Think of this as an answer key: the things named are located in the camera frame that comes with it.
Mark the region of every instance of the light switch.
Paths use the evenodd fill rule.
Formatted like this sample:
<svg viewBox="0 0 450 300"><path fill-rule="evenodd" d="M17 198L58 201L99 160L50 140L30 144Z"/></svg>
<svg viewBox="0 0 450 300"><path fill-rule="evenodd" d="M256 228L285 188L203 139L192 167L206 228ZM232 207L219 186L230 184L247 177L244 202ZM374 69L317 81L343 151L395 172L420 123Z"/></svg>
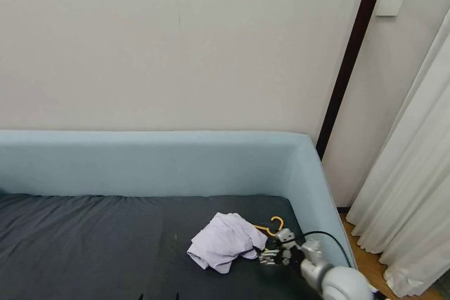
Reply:
<svg viewBox="0 0 450 300"><path fill-rule="evenodd" d="M399 14L403 0L378 0L376 15L379 17L394 17Z"/></svg>

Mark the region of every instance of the bed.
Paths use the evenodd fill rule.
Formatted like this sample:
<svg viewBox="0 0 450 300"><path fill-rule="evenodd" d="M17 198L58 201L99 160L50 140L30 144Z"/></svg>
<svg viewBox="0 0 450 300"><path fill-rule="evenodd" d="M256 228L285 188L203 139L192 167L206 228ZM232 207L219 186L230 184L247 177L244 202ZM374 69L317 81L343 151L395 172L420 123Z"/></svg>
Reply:
<svg viewBox="0 0 450 300"><path fill-rule="evenodd" d="M354 266L302 134L0 131L0 193L1 299L319 299L290 270L195 265L190 239L218 211L331 233Z"/></svg>

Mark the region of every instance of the crumpled white shirt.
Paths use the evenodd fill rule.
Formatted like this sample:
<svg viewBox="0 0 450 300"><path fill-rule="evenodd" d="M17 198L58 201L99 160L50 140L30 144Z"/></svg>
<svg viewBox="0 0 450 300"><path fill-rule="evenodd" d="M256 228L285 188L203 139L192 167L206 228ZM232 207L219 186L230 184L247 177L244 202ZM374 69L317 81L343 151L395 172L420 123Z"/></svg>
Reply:
<svg viewBox="0 0 450 300"><path fill-rule="evenodd" d="M263 250L267 237L239 214L216 213L192 240L187 254L204 270L210 266L221 274L230 271L239 255L257 258L253 247Z"/></svg>

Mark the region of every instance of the white wall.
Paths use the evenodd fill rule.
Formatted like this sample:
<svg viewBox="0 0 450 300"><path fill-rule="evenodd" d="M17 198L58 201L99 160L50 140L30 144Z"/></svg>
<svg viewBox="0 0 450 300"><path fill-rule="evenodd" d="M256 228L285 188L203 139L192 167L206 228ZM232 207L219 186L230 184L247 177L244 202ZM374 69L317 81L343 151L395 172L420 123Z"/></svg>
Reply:
<svg viewBox="0 0 450 300"><path fill-rule="evenodd" d="M358 4L0 0L0 128L315 138Z"/></svg>
<svg viewBox="0 0 450 300"><path fill-rule="evenodd" d="M434 39L450 0L404 0L373 17L325 153L336 204L356 197Z"/></svg>

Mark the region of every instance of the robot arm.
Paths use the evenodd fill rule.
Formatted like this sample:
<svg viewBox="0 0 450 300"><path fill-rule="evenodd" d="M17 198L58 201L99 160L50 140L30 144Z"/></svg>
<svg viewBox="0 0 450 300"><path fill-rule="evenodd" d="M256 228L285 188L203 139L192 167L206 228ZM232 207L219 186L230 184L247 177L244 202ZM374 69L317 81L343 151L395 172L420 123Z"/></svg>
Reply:
<svg viewBox="0 0 450 300"><path fill-rule="evenodd" d="M292 266L324 300L375 299L370 284L359 271L335 267L324 259L318 240L306 241L300 246L288 228L276 233L275 238L277 249L264 250L259 256L260 263Z"/></svg>

